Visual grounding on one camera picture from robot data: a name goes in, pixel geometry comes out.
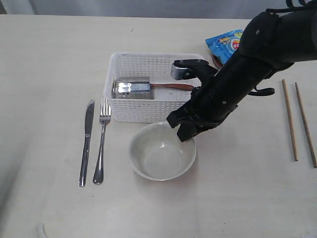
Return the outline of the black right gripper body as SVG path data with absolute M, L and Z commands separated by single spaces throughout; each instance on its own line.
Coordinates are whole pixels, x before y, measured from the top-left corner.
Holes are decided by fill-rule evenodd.
M 186 110 L 193 121 L 214 121 L 219 126 L 237 108 L 230 96 L 226 96 L 214 81 L 216 69 L 201 69 L 198 79 L 200 87 L 191 92 L 191 98 L 177 110 Z

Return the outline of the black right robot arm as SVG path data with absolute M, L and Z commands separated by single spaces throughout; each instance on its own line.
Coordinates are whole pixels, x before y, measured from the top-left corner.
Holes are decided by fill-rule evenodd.
M 317 58 L 317 3 L 291 1 L 285 9 L 267 9 L 245 28 L 238 49 L 221 69 L 202 59 L 176 60 L 175 79 L 198 78 L 190 100 L 172 111 L 167 122 L 180 141 L 219 126 L 264 79 L 296 62 Z

